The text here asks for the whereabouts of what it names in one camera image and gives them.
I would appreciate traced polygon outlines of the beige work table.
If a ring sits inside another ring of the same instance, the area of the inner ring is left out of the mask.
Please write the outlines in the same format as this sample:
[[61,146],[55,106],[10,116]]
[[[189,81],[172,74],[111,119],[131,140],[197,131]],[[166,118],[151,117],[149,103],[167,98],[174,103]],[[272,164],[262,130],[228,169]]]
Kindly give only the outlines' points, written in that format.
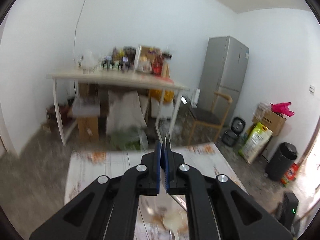
[[138,72],[133,70],[129,70],[128,72],[122,72],[121,70],[102,70],[99,72],[97,70],[93,71],[83,69],[67,69],[59,70],[52,74],[48,74],[46,78],[51,79],[53,82],[53,100],[55,115],[57,120],[57,127],[63,146],[67,145],[67,140],[71,135],[73,129],[76,127],[76,122],[73,122],[70,128],[66,130],[63,129],[61,114],[59,111],[59,103],[57,100],[57,80],[72,80],[86,83],[102,83],[106,85],[114,85],[119,87],[161,90],[161,100],[159,103],[159,109],[155,123],[155,130],[159,140],[162,140],[158,124],[160,119],[160,112],[163,107],[165,92],[172,90],[177,93],[177,102],[174,105],[174,111],[169,126],[169,133],[172,133],[173,128],[175,126],[178,110],[180,108],[182,93],[184,91],[189,90],[187,86],[184,86],[178,82],[150,74],[139,74]]

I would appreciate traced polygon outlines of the black rice cooker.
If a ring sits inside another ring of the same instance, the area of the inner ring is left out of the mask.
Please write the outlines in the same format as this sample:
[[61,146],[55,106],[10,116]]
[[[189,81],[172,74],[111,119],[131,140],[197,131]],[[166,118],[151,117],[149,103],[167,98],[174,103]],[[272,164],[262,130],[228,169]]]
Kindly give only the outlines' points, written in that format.
[[226,130],[222,136],[222,142],[229,146],[233,147],[238,139],[240,138],[241,133],[245,129],[246,122],[240,117],[235,117],[232,120],[229,130]]

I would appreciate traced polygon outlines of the black trash bin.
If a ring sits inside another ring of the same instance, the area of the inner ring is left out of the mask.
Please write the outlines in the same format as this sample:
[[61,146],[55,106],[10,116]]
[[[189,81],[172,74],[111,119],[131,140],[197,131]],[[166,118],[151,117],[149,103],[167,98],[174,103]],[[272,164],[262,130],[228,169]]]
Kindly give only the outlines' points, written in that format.
[[280,181],[297,157],[296,147],[291,143],[282,142],[265,168],[267,177],[272,181]]

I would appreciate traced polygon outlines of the white sack under table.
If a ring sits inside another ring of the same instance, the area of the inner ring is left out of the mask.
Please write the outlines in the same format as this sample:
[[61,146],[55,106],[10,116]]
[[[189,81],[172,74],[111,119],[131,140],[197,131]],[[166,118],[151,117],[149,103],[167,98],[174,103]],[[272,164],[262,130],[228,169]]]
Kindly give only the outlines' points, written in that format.
[[124,132],[129,128],[146,128],[137,91],[116,93],[108,91],[106,134]]

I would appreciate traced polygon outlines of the wooden chair black seat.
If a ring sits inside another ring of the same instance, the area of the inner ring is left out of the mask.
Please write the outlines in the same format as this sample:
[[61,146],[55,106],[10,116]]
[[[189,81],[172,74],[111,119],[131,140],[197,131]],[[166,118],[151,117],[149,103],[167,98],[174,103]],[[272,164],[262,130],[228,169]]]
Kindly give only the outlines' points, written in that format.
[[[214,92],[215,98],[212,102],[212,106],[210,111],[200,109],[200,108],[189,108],[189,113],[192,118],[192,125],[191,125],[191,130],[188,138],[188,144],[191,144],[195,128],[196,126],[203,126],[203,127],[211,127],[216,130],[215,137],[213,139],[213,142],[216,142],[220,132],[225,124],[225,120],[227,118],[227,114],[229,112],[229,109],[231,107],[231,104],[233,102],[233,99],[230,95],[228,94],[223,94],[220,92],[215,91]],[[219,119],[215,114],[214,114],[214,109],[216,106],[216,103],[218,101],[218,98],[222,98],[225,100],[227,103],[227,106],[225,108],[224,114],[222,119]]]

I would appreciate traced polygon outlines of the cardboard box by wall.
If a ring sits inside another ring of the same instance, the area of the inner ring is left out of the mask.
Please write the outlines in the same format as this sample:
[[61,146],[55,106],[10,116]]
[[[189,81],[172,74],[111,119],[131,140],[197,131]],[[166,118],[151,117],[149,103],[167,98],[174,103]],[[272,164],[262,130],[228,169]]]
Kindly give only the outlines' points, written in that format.
[[260,122],[264,126],[266,126],[269,130],[272,131],[272,136],[277,137],[280,135],[281,130],[284,127],[284,124],[286,122],[286,118],[280,116],[277,113],[274,113],[272,111],[266,111],[264,113],[264,116],[261,119],[257,119],[255,116],[253,116],[252,119],[253,123]]

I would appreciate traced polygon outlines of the yellow green rice bag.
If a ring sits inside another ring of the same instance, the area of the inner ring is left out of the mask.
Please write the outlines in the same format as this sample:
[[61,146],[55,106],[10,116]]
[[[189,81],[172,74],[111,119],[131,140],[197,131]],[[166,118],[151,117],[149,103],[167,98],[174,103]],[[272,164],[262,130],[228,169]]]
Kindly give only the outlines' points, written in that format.
[[244,145],[239,150],[239,154],[243,157],[246,163],[253,163],[263,147],[271,139],[272,133],[273,132],[262,123],[257,122],[255,124]]

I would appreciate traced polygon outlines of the silver refrigerator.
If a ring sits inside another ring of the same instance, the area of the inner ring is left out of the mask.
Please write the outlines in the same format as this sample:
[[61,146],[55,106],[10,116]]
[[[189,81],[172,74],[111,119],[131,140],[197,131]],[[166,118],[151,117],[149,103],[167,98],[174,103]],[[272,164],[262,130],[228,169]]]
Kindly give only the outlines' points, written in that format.
[[199,83],[197,106],[210,110],[214,92],[230,95],[233,102],[225,119],[228,125],[238,103],[249,59],[249,48],[231,36],[208,40],[206,57]]

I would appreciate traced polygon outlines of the floral tablecloth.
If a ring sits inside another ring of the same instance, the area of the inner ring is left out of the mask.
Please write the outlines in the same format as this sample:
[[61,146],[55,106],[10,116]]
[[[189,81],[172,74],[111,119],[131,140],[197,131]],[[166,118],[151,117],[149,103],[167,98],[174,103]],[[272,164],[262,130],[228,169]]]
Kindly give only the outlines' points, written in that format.
[[[175,152],[183,155],[186,164],[195,167],[202,174],[216,177],[225,174],[240,188],[243,184],[232,170],[214,143],[195,146],[175,147]],[[140,164],[144,152],[139,151],[78,151],[71,155],[64,203],[67,204],[99,176],[109,178],[124,174],[129,168]],[[166,194],[163,187],[157,196],[140,197],[135,227],[135,239],[172,239],[170,231],[163,226],[167,213],[187,215],[183,209]]]

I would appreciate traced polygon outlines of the white rice paddle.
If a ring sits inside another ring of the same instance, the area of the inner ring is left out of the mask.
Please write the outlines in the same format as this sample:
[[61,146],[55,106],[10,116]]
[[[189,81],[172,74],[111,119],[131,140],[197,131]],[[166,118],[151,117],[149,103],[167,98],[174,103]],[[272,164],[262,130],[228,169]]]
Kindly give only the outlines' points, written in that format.
[[163,225],[173,234],[174,239],[180,239],[180,233],[188,230],[187,213],[184,210],[167,213],[163,217]]

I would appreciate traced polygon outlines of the pink plastic bag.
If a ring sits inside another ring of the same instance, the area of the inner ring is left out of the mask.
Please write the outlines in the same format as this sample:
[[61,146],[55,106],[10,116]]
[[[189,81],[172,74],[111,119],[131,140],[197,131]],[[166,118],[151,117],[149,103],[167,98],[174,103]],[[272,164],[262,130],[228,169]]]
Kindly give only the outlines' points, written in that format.
[[282,102],[277,104],[271,104],[271,111],[274,113],[280,113],[288,117],[294,116],[294,112],[289,109],[291,102]]

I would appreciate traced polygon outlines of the cardboard box under table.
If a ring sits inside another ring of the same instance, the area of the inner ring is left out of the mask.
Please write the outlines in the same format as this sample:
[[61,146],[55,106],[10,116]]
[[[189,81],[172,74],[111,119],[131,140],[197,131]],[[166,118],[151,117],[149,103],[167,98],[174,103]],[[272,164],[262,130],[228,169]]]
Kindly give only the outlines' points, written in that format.
[[99,141],[98,117],[81,117],[76,119],[78,124],[80,142]]

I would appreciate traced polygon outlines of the green vegetable plastic bag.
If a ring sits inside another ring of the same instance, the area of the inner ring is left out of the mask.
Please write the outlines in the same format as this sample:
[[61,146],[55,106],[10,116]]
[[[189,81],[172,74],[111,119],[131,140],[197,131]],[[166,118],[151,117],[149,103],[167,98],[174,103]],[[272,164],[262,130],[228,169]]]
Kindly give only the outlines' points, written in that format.
[[110,135],[111,144],[122,151],[143,151],[149,148],[146,133],[141,128],[129,128]]

